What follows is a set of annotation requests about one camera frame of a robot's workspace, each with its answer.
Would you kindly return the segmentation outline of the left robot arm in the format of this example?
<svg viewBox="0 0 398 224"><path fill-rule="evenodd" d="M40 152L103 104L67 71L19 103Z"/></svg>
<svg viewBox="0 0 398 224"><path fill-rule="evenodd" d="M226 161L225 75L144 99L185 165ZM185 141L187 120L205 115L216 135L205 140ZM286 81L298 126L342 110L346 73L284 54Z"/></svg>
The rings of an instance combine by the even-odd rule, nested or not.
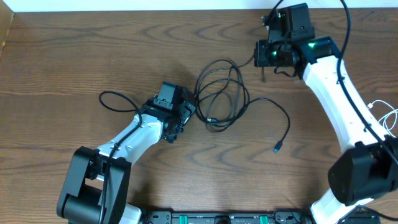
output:
<svg viewBox="0 0 398 224"><path fill-rule="evenodd" d="M160 140L173 143L195 113L186 88L163 82L116 137L95 149L78 148L57 204L69 223L139 223L142 210L127 203L132 166Z"/></svg>

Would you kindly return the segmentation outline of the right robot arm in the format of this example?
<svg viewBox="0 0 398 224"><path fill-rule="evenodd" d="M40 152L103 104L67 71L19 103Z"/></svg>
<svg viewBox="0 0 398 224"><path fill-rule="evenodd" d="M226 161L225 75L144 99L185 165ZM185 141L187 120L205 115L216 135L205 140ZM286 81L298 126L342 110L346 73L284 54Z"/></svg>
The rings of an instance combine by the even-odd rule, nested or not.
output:
<svg viewBox="0 0 398 224"><path fill-rule="evenodd" d="M322 105L335 130L341 157L328 171L329 188L303 223L379 223L368 203L397 190L397 138L373 116L350 80L329 36L317 37L305 3L276 4L262 18L268 38L256 42L254 64L276 74L293 68Z"/></svg>

